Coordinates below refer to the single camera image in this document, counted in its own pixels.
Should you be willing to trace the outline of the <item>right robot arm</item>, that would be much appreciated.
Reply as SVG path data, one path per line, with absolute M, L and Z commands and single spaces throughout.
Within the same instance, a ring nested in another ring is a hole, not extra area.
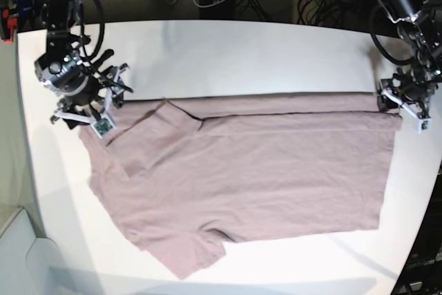
M 121 108 L 124 93 L 132 92 L 132 88 L 122 79 L 127 64 L 100 68 L 114 51 L 101 50 L 104 9 L 100 0 L 92 1 L 99 15 L 99 34 L 93 51 L 88 53 L 84 0 L 46 0 L 42 12 L 46 51 L 35 61 L 35 75 L 42 86 L 60 98 L 51 122 L 63 120 L 70 129 L 89 126 L 103 137 L 116 127 L 109 108 Z

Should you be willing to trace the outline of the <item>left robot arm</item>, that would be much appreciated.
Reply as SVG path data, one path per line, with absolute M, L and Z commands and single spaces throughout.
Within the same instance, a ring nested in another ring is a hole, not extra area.
M 430 121 L 430 102 L 441 83 L 441 34 L 433 19 L 436 0 L 376 0 L 368 19 L 369 34 L 382 56 L 396 65 L 389 79 L 376 83 L 380 111 L 402 108 L 422 122 Z M 387 52 L 375 33 L 379 14 L 396 26 L 399 39 L 412 50 L 408 59 Z

